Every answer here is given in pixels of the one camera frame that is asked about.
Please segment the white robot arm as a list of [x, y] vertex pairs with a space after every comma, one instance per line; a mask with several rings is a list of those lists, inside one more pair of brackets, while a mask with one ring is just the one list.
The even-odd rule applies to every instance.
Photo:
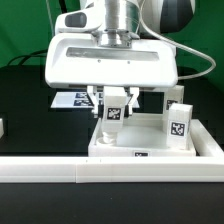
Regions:
[[52, 88], [169, 89], [178, 79], [176, 47], [159, 38], [192, 19], [195, 0], [80, 0], [56, 19], [46, 59]]

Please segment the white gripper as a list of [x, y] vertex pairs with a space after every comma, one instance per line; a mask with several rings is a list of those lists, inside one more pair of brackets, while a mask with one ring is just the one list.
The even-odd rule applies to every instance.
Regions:
[[53, 88], [88, 86], [96, 118], [104, 111], [97, 87], [128, 87], [125, 117], [131, 116], [138, 87], [170, 88], [178, 79], [172, 47], [140, 38], [138, 25], [137, 10], [84, 9], [60, 15], [47, 52], [46, 82]]

